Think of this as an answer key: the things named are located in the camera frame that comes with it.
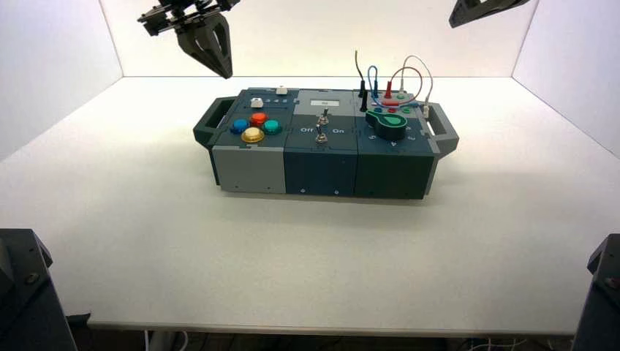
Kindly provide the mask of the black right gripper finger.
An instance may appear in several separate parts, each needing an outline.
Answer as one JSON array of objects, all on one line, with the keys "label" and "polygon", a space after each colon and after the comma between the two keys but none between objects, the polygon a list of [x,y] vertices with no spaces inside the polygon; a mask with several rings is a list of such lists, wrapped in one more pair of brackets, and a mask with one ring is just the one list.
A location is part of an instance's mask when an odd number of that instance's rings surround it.
[{"label": "black right gripper finger", "polygon": [[529,0],[458,0],[449,17],[449,24],[452,28],[456,28],[528,2]]}]

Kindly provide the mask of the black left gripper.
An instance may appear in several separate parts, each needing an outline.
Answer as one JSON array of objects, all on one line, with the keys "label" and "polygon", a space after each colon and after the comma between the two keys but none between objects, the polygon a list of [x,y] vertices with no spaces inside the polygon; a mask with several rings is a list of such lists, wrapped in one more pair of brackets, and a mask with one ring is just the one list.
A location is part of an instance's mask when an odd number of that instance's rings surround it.
[{"label": "black left gripper", "polygon": [[178,44],[188,56],[228,79],[233,76],[230,28],[223,12],[239,1],[159,1],[137,19],[151,36],[176,30]]}]

